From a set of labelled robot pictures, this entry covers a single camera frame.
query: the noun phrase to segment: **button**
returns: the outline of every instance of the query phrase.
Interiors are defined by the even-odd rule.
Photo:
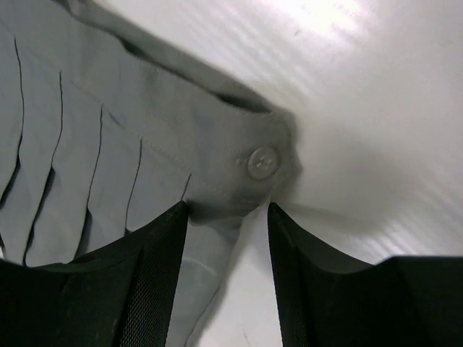
[[[247,171],[254,179],[267,179],[279,166],[278,154],[272,147],[262,147],[254,151],[247,163]]]

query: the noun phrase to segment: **white surface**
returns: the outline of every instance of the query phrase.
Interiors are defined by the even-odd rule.
[[[463,254],[462,1],[104,1],[293,110],[303,172],[281,202],[307,230],[369,262]],[[258,240],[216,314],[234,324],[202,346],[281,345],[266,329],[240,337],[262,320],[278,330],[247,287],[271,285]]]

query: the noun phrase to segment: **gray button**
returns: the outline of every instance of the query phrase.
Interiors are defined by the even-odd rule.
[[[249,175],[254,179],[267,179],[279,166],[279,157],[272,147],[262,147],[254,151],[247,163]]]

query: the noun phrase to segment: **gray fabric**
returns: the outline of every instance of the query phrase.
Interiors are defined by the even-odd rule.
[[[22,263],[30,230],[61,131],[59,73],[18,44],[21,61],[24,126],[19,149],[19,170],[0,210],[0,231],[5,255]]]
[[[0,198],[16,168],[22,131],[20,66],[14,37],[0,28]]]
[[[14,41],[31,52],[27,66],[19,66]],[[192,220],[168,338],[168,346],[183,346],[223,278],[242,218],[293,172],[284,117],[246,87],[89,1],[0,1],[0,46],[8,64],[0,67],[0,90],[11,96],[0,97],[7,113],[0,132],[5,125],[16,139],[1,149],[4,182],[16,165],[20,72],[33,73],[27,83],[43,88],[39,98],[24,93],[25,108],[37,103],[37,125],[31,132],[25,121],[21,147],[44,146],[27,149],[26,168],[20,154],[4,196],[0,217],[15,221],[0,224],[7,258],[21,262],[25,254],[30,266],[68,262],[186,200]],[[53,111],[40,111],[43,105]],[[256,181],[247,161],[267,146],[280,165]]]

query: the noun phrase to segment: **gray garment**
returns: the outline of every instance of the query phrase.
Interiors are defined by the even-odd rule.
[[[5,257],[69,262],[186,200],[167,343],[183,346],[242,218],[293,172],[282,114],[88,1],[0,1],[0,49]]]

